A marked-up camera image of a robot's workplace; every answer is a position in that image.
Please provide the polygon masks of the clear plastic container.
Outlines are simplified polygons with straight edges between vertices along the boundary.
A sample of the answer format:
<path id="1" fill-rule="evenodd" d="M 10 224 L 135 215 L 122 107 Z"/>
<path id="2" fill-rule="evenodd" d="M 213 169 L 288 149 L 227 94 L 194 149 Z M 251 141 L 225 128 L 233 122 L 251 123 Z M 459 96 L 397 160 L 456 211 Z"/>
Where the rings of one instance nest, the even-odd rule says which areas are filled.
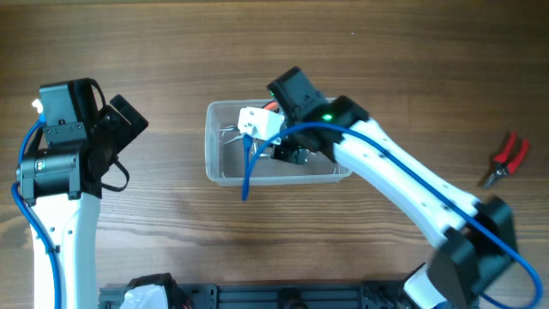
<path id="1" fill-rule="evenodd" d="M 236 128 L 241 109 L 261 108 L 262 100 L 214 101 L 208 106 L 205 125 L 205 164 L 208 178 L 221 186 L 240 186 L 244 177 L 244 146 Z M 306 185 L 337 183 L 351 171 L 323 154 L 308 154 L 303 165 L 270 157 L 268 148 L 254 166 L 251 185 Z"/>

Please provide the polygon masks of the orange black needle-nose pliers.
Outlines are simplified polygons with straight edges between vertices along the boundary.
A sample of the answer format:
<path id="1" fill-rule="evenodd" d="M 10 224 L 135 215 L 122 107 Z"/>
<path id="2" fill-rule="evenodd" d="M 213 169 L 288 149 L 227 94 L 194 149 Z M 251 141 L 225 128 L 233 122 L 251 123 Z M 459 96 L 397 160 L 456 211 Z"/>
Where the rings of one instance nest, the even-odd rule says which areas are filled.
<path id="1" fill-rule="evenodd" d="M 251 106 L 251 107 L 256 107 L 256 108 L 262 108 L 262 109 L 267 109 L 267 110 L 270 110 L 272 112 L 276 112 L 276 113 L 279 113 L 281 115 L 283 115 L 285 118 L 286 116 L 283 114 L 283 112 L 281 111 L 281 108 L 279 107 L 279 104 L 275 101 L 275 100 L 269 100 L 267 101 L 266 103 L 262 103 L 260 106 L 259 105 L 245 105 L 243 107 L 240 107 L 238 109 L 238 114 L 237 114 L 237 117 L 236 117 L 236 122 L 234 124 L 228 124 L 228 125 L 225 125 L 224 127 L 221 127 L 220 128 L 220 132 L 221 132 L 221 135 L 223 137 L 227 137 L 227 140 L 224 141 L 224 144 L 230 144 L 230 143 L 233 143 L 233 142 L 236 142 L 236 141 L 240 141 L 240 140 L 245 140 L 247 142 L 253 142 L 254 140 L 259 140 L 259 139 L 256 139 L 256 138 L 253 138 L 249 135 L 244 135 L 244 134 L 241 134 L 237 128 L 237 123 L 238 123 L 238 115 L 239 115 L 239 112 L 240 112 L 240 109 L 241 108 L 245 108 L 245 107 L 248 107 L 248 106 Z"/>

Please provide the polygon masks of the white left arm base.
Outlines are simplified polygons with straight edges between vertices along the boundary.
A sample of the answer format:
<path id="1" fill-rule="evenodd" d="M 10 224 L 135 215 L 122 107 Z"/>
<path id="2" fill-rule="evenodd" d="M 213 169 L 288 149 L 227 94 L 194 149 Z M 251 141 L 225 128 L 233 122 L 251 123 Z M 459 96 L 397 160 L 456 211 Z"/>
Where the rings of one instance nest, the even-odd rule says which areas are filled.
<path id="1" fill-rule="evenodd" d="M 189 309 L 188 300 L 170 273 L 154 274 L 130 281 L 120 309 Z"/>

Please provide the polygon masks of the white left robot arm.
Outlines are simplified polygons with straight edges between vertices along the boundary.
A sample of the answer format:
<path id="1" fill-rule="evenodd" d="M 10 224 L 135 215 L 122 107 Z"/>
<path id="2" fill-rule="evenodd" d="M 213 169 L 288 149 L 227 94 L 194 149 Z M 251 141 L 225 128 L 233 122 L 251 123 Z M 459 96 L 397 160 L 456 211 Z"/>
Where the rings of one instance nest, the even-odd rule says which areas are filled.
<path id="1" fill-rule="evenodd" d="M 33 236 L 34 305 L 95 308 L 96 229 L 103 176 L 124 175 L 118 155 L 148 121 L 120 94 L 106 100 L 92 78 L 46 84 L 23 138 L 11 193 Z"/>

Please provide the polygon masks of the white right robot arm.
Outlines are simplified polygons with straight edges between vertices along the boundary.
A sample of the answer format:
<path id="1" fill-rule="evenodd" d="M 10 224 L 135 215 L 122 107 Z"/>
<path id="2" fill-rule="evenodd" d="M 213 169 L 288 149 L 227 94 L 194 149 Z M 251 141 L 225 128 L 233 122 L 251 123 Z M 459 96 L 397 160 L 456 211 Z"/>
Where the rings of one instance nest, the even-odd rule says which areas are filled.
<path id="1" fill-rule="evenodd" d="M 328 100 L 305 73 L 293 67 L 267 86 L 287 115 L 290 138 L 368 181 L 425 235 L 431 261 L 404 282 L 418 307 L 449 302 L 469 308 L 511 266 L 515 250 L 510 206 L 498 197 L 481 202 L 439 178 L 395 144 L 346 96 Z"/>

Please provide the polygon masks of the red handled pliers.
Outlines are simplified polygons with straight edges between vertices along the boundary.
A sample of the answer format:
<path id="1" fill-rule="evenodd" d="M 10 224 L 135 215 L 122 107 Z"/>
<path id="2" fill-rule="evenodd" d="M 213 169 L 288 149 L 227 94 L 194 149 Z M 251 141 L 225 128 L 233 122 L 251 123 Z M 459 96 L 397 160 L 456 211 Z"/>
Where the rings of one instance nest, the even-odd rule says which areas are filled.
<path id="1" fill-rule="evenodd" d="M 526 158 L 529 148 L 528 139 L 520 139 L 514 131 L 509 132 L 503 146 L 492 158 L 490 172 L 482 183 L 482 187 L 488 189 L 500 179 L 515 174 Z"/>

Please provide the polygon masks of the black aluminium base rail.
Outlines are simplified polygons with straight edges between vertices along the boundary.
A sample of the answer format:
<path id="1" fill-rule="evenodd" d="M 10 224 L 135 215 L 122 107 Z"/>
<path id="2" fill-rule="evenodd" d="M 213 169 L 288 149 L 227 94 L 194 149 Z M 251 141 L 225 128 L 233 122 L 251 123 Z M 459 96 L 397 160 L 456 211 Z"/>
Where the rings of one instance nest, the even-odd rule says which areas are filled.
<path id="1" fill-rule="evenodd" d="M 376 309 L 417 307 L 396 281 L 354 284 L 242 285 L 181 284 L 196 309 L 278 309 L 300 299 L 310 308 Z"/>

